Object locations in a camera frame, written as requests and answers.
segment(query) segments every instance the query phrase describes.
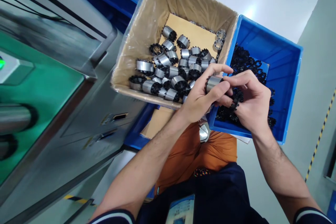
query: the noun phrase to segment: blue plastic bin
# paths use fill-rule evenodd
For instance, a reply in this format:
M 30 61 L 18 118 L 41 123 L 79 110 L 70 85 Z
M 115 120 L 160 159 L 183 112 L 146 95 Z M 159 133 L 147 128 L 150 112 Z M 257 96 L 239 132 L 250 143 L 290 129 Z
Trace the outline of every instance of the blue plastic bin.
M 248 50 L 251 57 L 261 60 L 267 72 L 267 87 L 274 88 L 274 105 L 271 107 L 276 119 L 273 135 L 280 145 L 285 143 L 287 128 L 299 76 L 303 48 L 268 30 L 260 24 L 240 15 L 226 64 L 231 64 L 235 44 Z M 207 115 L 211 130 L 226 132 L 243 137 L 252 137 L 242 127 L 216 120 L 217 107 Z

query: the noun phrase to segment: white stripe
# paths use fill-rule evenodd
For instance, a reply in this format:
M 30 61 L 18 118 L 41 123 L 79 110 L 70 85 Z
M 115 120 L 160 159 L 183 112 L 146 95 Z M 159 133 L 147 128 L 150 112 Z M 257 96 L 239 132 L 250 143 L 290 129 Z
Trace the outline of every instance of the white stripe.
M 317 211 L 315 211 L 315 210 L 306 210 L 306 211 L 303 211 L 302 213 L 300 213 L 298 216 L 297 216 L 297 218 L 296 218 L 296 223 L 299 221 L 299 219 L 302 217 L 302 216 L 304 216 L 304 215 L 307 215 L 307 214 L 316 214 L 316 215 L 320 215 L 320 216 L 322 216 L 322 217 L 324 217 L 325 219 L 327 219 L 328 221 L 330 221 L 324 214 L 322 214 L 322 213 L 320 213 L 320 212 L 317 212 Z
M 129 224 L 132 224 L 131 218 L 125 213 L 110 213 L 109 215 L 105 215 L 105 216 L 101 217 L 100 219 L 96 220 L 92 224 L 97 224 L 97 223 L 99 223 L 103 220 L 106 220 L 106 219 L 112 218 L 112 217 L 122 217 L 122 218 L 126 219 Z

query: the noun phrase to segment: green light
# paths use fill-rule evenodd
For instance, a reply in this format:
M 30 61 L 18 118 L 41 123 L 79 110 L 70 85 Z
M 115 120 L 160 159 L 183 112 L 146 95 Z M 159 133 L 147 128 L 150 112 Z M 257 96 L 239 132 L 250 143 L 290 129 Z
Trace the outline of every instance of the green light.
M 6 62 L 3 59 L 0 59 L 0 70 L 5 66 Z

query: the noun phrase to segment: plastic bag liner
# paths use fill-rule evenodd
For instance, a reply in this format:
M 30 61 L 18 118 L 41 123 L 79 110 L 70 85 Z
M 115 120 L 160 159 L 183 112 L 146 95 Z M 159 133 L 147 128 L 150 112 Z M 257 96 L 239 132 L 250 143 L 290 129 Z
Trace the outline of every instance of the plastic bag liner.
M 226 62 L 229 53 L 238 13 L 216 0 L 139 0 L 120 47 L 111 85 L 123 95 L 179 109 L 182 104 L 132 90 L 128 83 L 130 76 L 139 74 L 136 71 L 137 58 L 152 60 L 149 46 L 159 42 L 162 28 L 170 13 L 188 21 L 192 20 L 208 30 L 226 30 L 224 47 L 218 58 L 218 63 L 222 64 Z

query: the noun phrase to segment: hand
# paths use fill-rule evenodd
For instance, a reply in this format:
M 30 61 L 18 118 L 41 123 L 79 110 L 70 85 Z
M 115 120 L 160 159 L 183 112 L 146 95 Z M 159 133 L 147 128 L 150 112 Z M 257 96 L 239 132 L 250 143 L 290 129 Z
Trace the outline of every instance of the hand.
M 229 82 L 223 81 L 216 85 L 211 91 L 205 94 L 205 84 L 207 79 L 215 72 L 233 73 L 233 69 L 224 64 L 210 64 L 200 78 L 196 81 L 190 91 L 186 102 L 179 110 L 179 114 L 184 117 L 188 123 L 199 121 L 209 110 L 215 101 L 220 101 L 222 96 L 229 90 Z
M 239 87 L 244 94 L 244 102 L 239 103 L 235 112 L 241 124 L 252 134 L 269 130 L 267 117 L 271 98 L 270 89 L 261 84 L 251 70 L 232 77 L 225 76 L 224 80 L 229 82 L 231 87 Z M 232 99 L 224 96 L 220 102 L 230 107 Z

